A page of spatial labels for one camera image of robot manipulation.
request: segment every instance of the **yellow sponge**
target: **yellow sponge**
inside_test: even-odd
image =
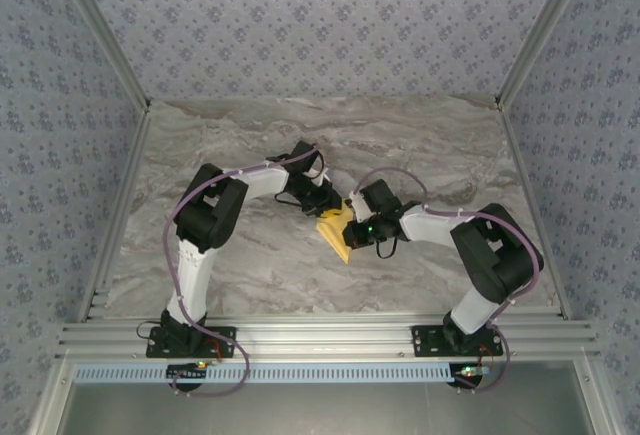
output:
[[[316,222],[316,229],[322,234],[329,245],[333,247],[344,263],[349,263],[351,247],[344,244],[342,232],[347,223],[353,220],[353,212],[342,201],[342,210],[327,210]]]

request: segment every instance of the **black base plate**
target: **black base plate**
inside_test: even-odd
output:
[[[227,338],[236,339],[237,330],[235,327],[206,328]],[[220,349],[220,358],[233,357],[233,345],[228,345],[207,335],[204,335],[202,343],[193,353],[187,353],[184,345],[170,337],[164,327],[153,327],[147,341],[147,358],[197,358],[208,360],[218,357],[216,353],[218,348]]]
[[[484,345],[494,356],[502,355],[502,342],[496,332],[489,328],[481,329],[471,348],[465,353],[456,351],[444,338],[442,325],[418,325],[411,327],[413,353],[416,357],[479,357],[487,356],[480,350]]]

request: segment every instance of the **patterned wallpaper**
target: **patterned wallpaper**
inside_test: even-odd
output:
[[[544,0],[97,0],[152,98],[498,91]]]
[[[573,0],[510,109],[575,315],[640,433],[640,0]]]
[[[0,433],[77,316],[137,116],[72,0],[0,5]]]

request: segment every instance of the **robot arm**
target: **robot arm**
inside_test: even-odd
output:
[[[310,151],[313,147],[299,142],[291,154],[283,154],[269,161],[287,160]],[[339,209],[342,200],[326,177],[326,167],[315,170],[313,164],[319,152],[307,159],[285,166],[242,173],[229,177],[193,198],[176,217],[179,241],[178,277],[182,301],[190,317],[204,322],[206,317],[206,293],[213,263],[220,248],[227,242],[235,228],[243,203],[246,200],[282,192],[296,198],[307,215],[320,215],[332,208]],[[187,188],[193,189],[226,172],[214,165],[203,165]],[[211,205],[205,197],[213,199]],[[187,324],[178,305],[177,294],[167,305],[163,318],[167,324]]]
[[[351,193],[350,205],[355,220],[347,224],[343,237],[352,249],[394,238],[427,241],[458,250],[472,287],[447,313],[443,325],[447,342],[459,353],[475,343],[478,332],[508,297],[531,281],[531,257],[524,245],[500,225],[479,217],[434,215],[425,212],[419,202],[402,205],[383,180],[358,194]],[[480,212],[496,216],[522,232],[501,205],[492,203]],[[534,251],[542,269],[542,256],[535,246]]]

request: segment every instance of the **marble surface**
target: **marble surface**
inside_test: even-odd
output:
[[[372,168],[404,167],[426,183],[431,206],[500,202],[540,246],[498,114],[480,103],[448,96],[156,102],[150,116],[108,317],[157,317],[166,305],[172,285],[162,227],[201,164],[252,165],[299,139],[320,144],[344,196]],[[384,178],[401,200],[419,199],[412,180],[397,173]],[[176,254],[175,237],[172,247]],[[315,230],[314,218],[264,198],[245,203],[219,254],[208,309],[444,313],[470,286],[457,251],[429,243],[401,242],[390,260],[378,259],[374,247],[356,250],[346,265]],[[545,271],[522,304],[555,303]]]

